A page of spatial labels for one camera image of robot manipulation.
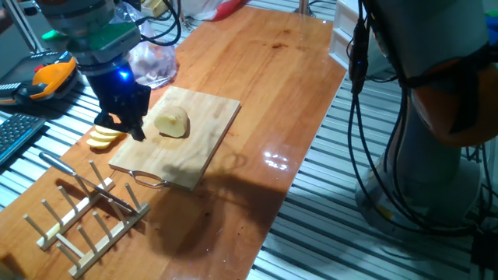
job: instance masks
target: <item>cutting board handle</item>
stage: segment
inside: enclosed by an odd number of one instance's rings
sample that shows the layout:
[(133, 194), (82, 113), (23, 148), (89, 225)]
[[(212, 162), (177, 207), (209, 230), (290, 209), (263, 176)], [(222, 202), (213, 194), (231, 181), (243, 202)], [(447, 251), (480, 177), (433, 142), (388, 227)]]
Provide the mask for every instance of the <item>cutting board handle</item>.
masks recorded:
[[(147, 172), (143, 172), (143, 171), (131, 170), (131, 171), (128, 172), (128, 174), (130, 174), (130, 176), (132, 176), (133, 179), (135, 179), (135, 182), (137, 182), (138, 184), (141, 184), (142, 186), (146, 186), (146, 187), (151, 187), (151, 188), (181, 187), (181, 186), (178, 186), (178, 185), (176, 185), (174, 183), (171, 183), (171, 182), (168, 182), (166, 180), (163, 180), (159, 176), (152, 175), (151, 173), (147, 173)], [(151, 183), (145, 182), (143, 180), (140, 180), (139, 178), (137, 178), (138, 176), (143, 176), (143, 177), (148, 177), (148, 178), (151, 178), (151, 179), (154, 179), (154, 180), (158, 180), (159, 183), (157, 183), (157, 184), (151, 184)]]

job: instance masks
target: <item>wooden table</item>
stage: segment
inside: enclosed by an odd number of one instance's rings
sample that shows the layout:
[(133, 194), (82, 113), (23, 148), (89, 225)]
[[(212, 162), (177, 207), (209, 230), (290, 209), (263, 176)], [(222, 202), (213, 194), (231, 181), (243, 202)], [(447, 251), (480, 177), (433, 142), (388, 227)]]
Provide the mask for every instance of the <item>wooden table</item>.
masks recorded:
[[(216, 23), (203, 23), (177, 49), (174, 86), (240, 100), (242, 108), (193, 193), (141, 187), (107, 162), (122, 141), (95, 153), (84, 135), (62, 159), (96, 181), (88, 161), (116, 182), (113, 194), (132, 203), (129, 182), (151, 210), (84, 276), (85, 279), (245, 279), (286, 192), (335, 95), (345, 70), (328, 56), (332, 24), (293, 13), (243, 7)], [(165, 89), (155, 90), (152, 106)], [(83, 192), (73, 178), (50, 168), (0, 212), (0, 259), (28, 279), (70, 279), (70, 261), (23, 220), (29, 214), (42, 229)], [(108, 226), (117, 218), (105, 203), (96, 206)], [(90, 214), (81, 220), (96, 242), (102, 229)], [(66, 237), (89, 250), (75, 230)]]

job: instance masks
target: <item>sliced potato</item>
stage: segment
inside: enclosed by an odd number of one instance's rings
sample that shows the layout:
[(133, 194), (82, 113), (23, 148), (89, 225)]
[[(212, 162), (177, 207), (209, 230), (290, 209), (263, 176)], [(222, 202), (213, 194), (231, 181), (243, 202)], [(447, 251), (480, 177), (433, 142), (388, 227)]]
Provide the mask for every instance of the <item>sliced potato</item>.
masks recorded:
[(156, 117), (154, 125), (165, 135), (175, 138), (182, 137), (188, 130), (187, 112), (182, 107), (168, 107), (164, 113)]
[(117, 138), (117, 135), (103, 135), (97, 131), (91, 131), (90, 132), (90, 137), (93, 140), (97, 140), (100, 142), (111, 142)]
[(110, 142), (101, 142), (90, 138), (86, 140), (86, 144), (95, 149), (105, 149), (109, 147)]
[(95, 126), (95, 130), (102, 135), (118, 136), (119, 134), (121, 134), (120, 131), (115, 131), (113, 129), (101, 127), (99, 125)]

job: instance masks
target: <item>red object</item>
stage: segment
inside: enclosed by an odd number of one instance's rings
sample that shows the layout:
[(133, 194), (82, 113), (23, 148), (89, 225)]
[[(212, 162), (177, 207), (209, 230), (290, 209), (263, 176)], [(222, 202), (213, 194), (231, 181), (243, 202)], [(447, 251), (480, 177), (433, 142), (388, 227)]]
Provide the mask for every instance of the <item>red object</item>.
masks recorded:
[(43, 67), (45, 67), (45, 65), (38, 65), (38, 66), (34, 69), (34, 72), (35, 72), (35, 73), (38, 73), (38, 71), (40, 71)]
[(218, 8), (216, 8), (216, 16), (213, 21), (224, 19), (232, 12), (237, 9), (237, 6), (241, 3), (245, 3), (245, 0), (226, 0), (223, 3), (219, 4)]

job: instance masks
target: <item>robotic arm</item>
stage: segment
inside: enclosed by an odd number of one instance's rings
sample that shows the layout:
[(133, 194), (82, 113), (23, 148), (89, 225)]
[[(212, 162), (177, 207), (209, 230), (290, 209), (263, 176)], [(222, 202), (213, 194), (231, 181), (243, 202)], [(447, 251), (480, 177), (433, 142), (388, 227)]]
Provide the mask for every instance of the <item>robotic arm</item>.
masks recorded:
[[(140, 7), (138, 0), (129, 0)], [(151, 89), (135, 81), (128, 52), (140, 43), (134, 23), (111, 23), (115, 0), (37, 0), (54, 28), (43, 36), (56, 51), (69, 51), (100, 101), (95, 124), (142, 141), (142, 117), (147, 115)], [(119, 119), (115, 122), (112, 115)]]
[[(397, 238), (474, 234), (493, 202), (484, 142), (498, 135), (498, 47), (489, 45), (481, 1), (359, 0), (349, 77), (349, 153), (356, 203), (369, 224)], [(359, 112), (370, 28), (396, 71), (402, 107), (384, 156), (374, 163)], [(352, 150), (353, 115), (370, 169), (361, 177)], [(482, 149), (479, 163), (461, 147)], [(477, 219), (467, 215), (479, 207)]]

